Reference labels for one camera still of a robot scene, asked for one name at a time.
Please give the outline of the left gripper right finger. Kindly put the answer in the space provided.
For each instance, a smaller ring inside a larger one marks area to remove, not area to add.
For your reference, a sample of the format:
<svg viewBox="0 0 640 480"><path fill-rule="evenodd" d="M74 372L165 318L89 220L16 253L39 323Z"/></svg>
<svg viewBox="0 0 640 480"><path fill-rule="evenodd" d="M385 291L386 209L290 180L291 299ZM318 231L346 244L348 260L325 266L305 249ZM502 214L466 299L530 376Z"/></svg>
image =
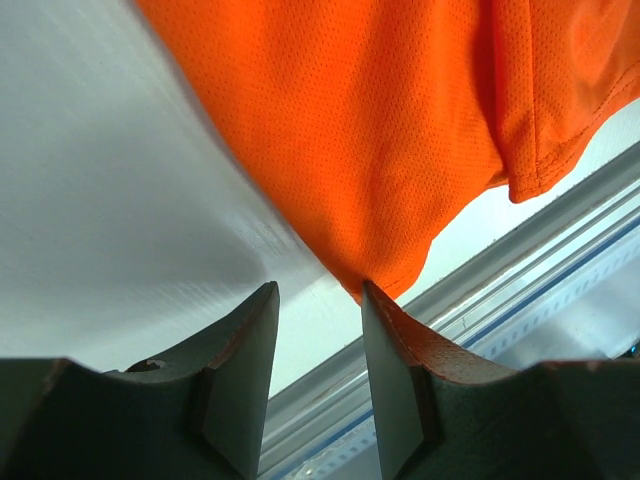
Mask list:
<svg viewBox="0 0 640 480"><path fill-rule="evenodd" d="M386 479L635 479L639 364L516 371L421 324L373 282L361 297Z"/></svg>

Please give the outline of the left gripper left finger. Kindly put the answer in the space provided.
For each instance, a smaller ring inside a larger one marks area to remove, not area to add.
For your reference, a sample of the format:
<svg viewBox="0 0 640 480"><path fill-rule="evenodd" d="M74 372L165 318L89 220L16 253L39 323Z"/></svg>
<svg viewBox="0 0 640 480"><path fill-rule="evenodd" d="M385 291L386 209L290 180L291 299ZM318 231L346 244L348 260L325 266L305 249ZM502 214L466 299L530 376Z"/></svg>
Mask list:
<svg viewBox="0 0 640 480"><path fill-rule="evenodd" d="M5 479L253 479L279 318L276 283L124 371L1 363Z"/></svg>

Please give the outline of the orange t shirt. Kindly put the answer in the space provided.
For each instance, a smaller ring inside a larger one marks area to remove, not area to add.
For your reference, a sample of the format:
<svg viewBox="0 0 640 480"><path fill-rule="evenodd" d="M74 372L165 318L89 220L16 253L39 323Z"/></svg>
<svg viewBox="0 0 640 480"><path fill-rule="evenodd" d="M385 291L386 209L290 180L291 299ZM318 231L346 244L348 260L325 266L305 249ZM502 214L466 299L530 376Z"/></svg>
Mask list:
<svg viewBox="0 0 640 480"><path fill-rule="evenodd" d="M354 298L486 190L521 203L639 96L635 1L142 1L234 157Z"/></svg>

